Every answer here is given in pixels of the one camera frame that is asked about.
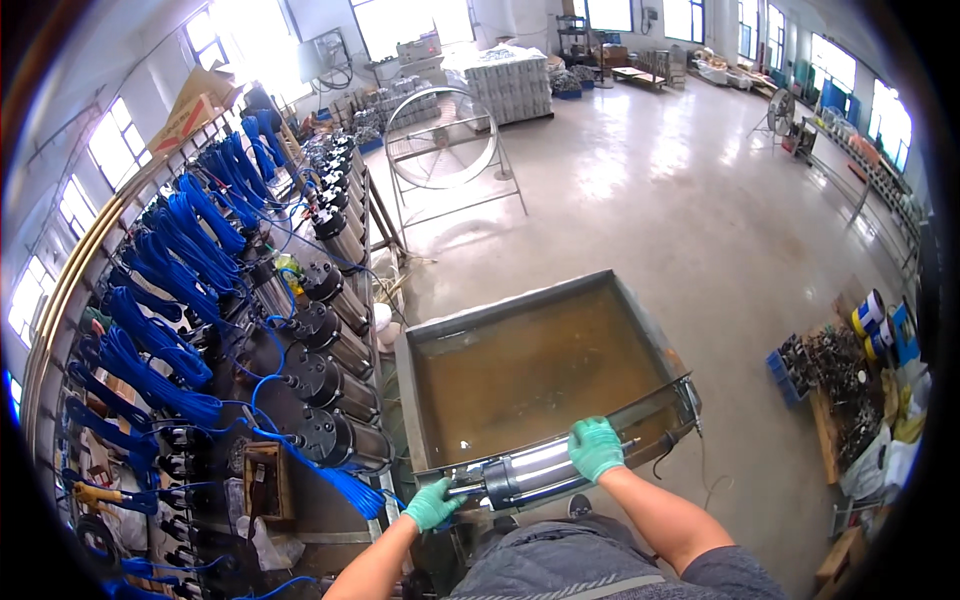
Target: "plastic bag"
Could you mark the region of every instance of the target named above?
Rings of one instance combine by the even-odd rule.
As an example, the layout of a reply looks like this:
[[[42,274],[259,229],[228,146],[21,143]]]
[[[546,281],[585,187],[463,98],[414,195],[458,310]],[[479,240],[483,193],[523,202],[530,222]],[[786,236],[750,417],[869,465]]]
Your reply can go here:
[[[249,516],[243,515],[237,519],[237,532],[244,540],[249,529]],[[266,523],[259,516],[253,523],[253,530],[253,547],[256,548],[256,559],[261,570],[293,568],[303,556],[305,543],[286,534],[270,535]]]

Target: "factory floor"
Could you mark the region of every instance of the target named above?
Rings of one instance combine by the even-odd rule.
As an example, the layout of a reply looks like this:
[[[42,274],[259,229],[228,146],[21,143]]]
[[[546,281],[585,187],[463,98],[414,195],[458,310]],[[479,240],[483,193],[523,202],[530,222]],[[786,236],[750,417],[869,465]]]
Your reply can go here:
[[[767,109],[759,96],[687,78],[685,91],[616,84],[553,109],[552,120],[502,132],[529,216],[511,197],[408,230],[410,250],[437,262],[407,281],[407,320],[613,268],[693,370],[707,484],[733,478],[710,513],[791,597],[811,596],[836,492],[810,407],[784,406],[764,358],[827,319],[853,275],[899,297],[896,267],[868,227],[845,228],[850,205],[822,175],[771,152],[769,137],[748,137]],[[368,163],[392,204],[383,151]],[[444,202],[502,185],[487,177]],[[658,467],[658,485],[703,505],[701,457],[687,436]],[[653,481],[649,465],[638,472]],[[627,522],[601,491],[588,496],[597,513]],[[520,521],[564,514],[565,500]]]

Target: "stacked boxes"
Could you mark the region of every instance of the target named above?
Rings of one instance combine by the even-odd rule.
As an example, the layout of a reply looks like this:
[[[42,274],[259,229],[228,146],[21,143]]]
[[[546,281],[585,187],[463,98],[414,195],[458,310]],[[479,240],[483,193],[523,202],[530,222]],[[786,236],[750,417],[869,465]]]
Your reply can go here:
[[[452,71],[498,124],[549,114],[546,57],[536,48],[500,44]]]

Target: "gloved hand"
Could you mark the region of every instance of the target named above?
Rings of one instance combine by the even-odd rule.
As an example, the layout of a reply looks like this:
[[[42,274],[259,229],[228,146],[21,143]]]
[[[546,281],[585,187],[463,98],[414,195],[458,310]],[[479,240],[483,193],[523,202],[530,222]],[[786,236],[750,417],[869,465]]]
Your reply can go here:
[[[607,469],[623,466],[620,438],[603,417],[573,423],[566,453],[580,474],[594,483]]]
[[[421,533],[437,527],[467,501],[465,495],[455,495],[448,500],[444,500],[446,491],[450,489],[451,485],[453,485],[453,480],[444,477],[440,481],[420,489],[407,504],[407,510],[400,514],[412,518],[417,523],[417,528],[420,529]]]

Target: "cardboard box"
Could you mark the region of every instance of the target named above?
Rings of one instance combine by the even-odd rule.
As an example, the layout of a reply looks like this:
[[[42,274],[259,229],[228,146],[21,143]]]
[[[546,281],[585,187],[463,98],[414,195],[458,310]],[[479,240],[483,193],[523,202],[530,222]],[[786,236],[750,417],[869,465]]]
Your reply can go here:
[[[859,527],[848,529],[840,536],[815,575],[820,591],[814,600],[827,600],[844,585],[853,568],[863,561],[867,543]]]
[[[154,158],[169,155],[183,140],[232,108],[242,91],[242,85],[233,86],[232,74],[195,66],[177,94],[167,122],[147,143],[147,150]]]

